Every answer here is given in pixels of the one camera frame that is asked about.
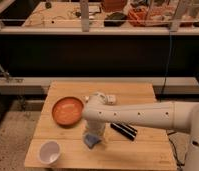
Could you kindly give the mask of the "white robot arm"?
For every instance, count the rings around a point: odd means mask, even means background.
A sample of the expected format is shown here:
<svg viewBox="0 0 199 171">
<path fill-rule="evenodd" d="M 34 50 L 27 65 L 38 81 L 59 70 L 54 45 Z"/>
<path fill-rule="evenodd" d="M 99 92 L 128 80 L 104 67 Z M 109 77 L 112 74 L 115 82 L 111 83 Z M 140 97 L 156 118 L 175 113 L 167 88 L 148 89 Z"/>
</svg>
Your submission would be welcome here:
<svg viewBox="0 0 199 171">
<path fill-rule="evenodd" d="M 172 129 L 190 135 L 184 171 L 199 171 L 199 102 L 155 102 L 135 105 L 109 105 L 103 93 L 89 97 L 82 111 L 88 130 L 103 132 L 104 124 L 125 123 Z"/>
</svg>

